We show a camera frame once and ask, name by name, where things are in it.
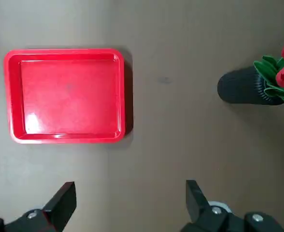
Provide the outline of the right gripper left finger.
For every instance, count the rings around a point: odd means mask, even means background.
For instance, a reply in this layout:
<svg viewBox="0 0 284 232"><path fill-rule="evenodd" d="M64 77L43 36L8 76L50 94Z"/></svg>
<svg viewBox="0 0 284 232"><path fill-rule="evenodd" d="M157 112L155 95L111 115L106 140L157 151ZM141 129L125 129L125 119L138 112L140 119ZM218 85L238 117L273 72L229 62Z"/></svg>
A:
<svg viewBox="0 0 284 232"><path fill-rule="evenodd" d="M77 206L74 182L66 182L42 209L32 209L5 224L0 218L0 232L61 232Z"/></svg>

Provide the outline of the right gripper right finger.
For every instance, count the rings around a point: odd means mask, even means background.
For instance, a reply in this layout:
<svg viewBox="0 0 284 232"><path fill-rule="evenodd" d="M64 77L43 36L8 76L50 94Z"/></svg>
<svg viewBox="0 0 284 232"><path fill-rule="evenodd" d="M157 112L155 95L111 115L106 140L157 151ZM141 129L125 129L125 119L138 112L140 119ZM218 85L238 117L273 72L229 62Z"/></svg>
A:
<svg viewBox="0 0 284 232"><path fill-rule="evenodd" d="M270 215L248 212L238 217L224 203L208 201L195 180L186 180L186 207L191 221L183 232L283 232Z"/></svg>

